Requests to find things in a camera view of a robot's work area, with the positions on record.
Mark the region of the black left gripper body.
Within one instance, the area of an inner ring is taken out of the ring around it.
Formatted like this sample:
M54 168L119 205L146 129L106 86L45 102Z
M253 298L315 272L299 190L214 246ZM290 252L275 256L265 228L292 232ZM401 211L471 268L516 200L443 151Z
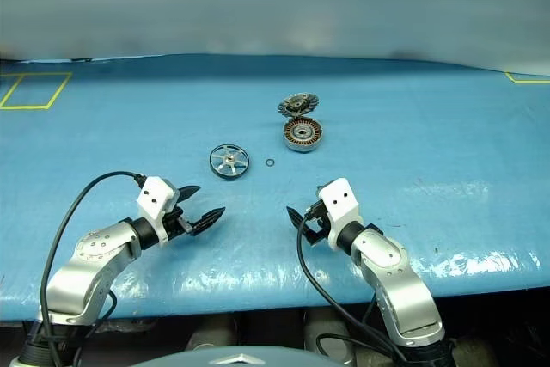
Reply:
M169 240L179 235L189 235L191 224L183 217L183 210L175 203L173 210L166 213L162 220Z

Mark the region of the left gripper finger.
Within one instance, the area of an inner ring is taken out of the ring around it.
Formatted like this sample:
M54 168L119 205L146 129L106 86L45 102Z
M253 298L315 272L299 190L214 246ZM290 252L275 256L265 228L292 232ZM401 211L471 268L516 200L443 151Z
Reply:
M225 212L224 207L205 213L198 221L191 224L190 236L196 236L209 229Z
M196 185L189 185L189 186L183 186L179 188L179 197L176 201L177 204L180 202L191 198L198 190L200 189L200 186Z

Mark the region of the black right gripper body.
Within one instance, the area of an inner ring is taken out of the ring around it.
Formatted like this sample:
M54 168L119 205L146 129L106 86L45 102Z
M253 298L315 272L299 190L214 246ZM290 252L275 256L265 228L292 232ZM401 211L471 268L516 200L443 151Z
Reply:
M319 230L312 230L308 225L303 225L302 233L306 238L328 238L330 233L331 224L328 218L327 208L324 204L324 201L321 199L321 189L324 186L318 186L316 195L317 200L306 210L305 220L315 221L319 226Z

